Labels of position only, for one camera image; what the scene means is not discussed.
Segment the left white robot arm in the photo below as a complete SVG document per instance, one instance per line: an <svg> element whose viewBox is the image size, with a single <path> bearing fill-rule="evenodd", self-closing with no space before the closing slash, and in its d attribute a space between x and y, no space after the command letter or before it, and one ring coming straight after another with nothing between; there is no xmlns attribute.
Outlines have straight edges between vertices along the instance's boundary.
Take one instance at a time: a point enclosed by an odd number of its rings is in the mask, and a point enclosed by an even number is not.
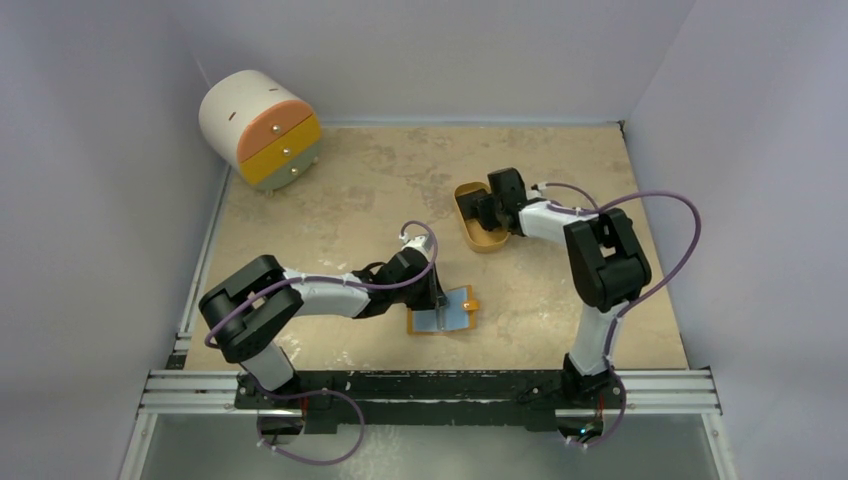
<svg viewBox="0 0 848 480"><path fill-rule="evenodd" d="M292 319L371 318L395 304L424 312L448 304L430 255L418 247L337 276L286 269L274 256L261 255L208 291L198 308L209 328L208 347L252 376L272 408L284 409L297 399L298 382L275 338Z"/></svg>

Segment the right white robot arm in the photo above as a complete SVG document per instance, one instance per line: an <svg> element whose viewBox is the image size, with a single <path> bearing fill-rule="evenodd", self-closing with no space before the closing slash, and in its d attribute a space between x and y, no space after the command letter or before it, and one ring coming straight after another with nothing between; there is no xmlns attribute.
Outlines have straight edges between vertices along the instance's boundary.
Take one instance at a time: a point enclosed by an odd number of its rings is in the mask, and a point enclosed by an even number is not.
<svg viewBox="0 0 848 480"><path fill-rule="evenodd" d="M508 237L520 236L555 243L567 252L583 306L577 335L564 357L561 392L569 404L584 407L611 383L620 316L652 279L632 221L618 208L564 207L544 197L542 185L526 186L515 168L487 178L487 183L465 183L454 191L472 250L493 251Z"/></svg>

